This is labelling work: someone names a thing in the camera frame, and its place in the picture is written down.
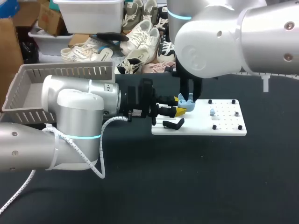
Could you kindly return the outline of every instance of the blue ring light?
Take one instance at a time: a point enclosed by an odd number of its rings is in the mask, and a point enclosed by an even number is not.
[[[190,20],[190,19],[192,19],[191,16],[181,16],[181,15],[176,15],[176,14],[172,13],[172,12],[169,11],[169,10],[168,10],[168,13],[169,13],[169,15],[171,15],[172,17],[177,18],[177,19],[179,19],[179,20]]]
[[[101,135],[98,135],[98,136],[91,136],[91,137],[84,137],[84,136],[72,136],[72,135],[67,135],[68,138],[70,139],[98,139],[101,137]]]

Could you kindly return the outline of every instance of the black sneaker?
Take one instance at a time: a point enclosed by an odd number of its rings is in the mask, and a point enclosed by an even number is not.
[[[133,50],[115,67],[115,74],[135,74],[148,60],[150,54],[147,49]]]
[[[159,31],[164,32],[167,26],[168,26],[168,9],[167,6],[163,6],[158,8],[157,25],[155,25],[155,27],[159,29]]]
[[[174,51],[174,45],[170,41],[169,28],[165,28],[160,40],[159,50],[157,52],[157,60],[159,62],[175,62],[176,53]]]

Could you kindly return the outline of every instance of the table surface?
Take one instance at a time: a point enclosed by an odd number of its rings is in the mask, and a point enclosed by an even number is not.
[[[121,89],[139,76],[117,77]],[[179,80],[147,75],[158,94]],[[92,171],[37,171],[0,216],[2,224],[297,224],[299,81],[272,77],[204,80],[201,98],[240,101],[245,137],[154,136],[150,119],[114,122],[104,133],[107,177]],[[29,171],[0,173],[0,204]]]

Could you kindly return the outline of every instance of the gray basket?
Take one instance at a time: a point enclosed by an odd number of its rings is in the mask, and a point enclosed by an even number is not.
[[[24,64],[11,82],[3,112],[14,123],[53,123],[55,114],[42,108],[43,81],[48,75],[69,76],[115,83],[113,62]]]

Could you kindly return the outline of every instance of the pink shoe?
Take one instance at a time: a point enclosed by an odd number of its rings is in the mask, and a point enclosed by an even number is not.
[[[162,62],[142,66],[142,73],[163,73],[166,67],[176,67],[175,62]]]

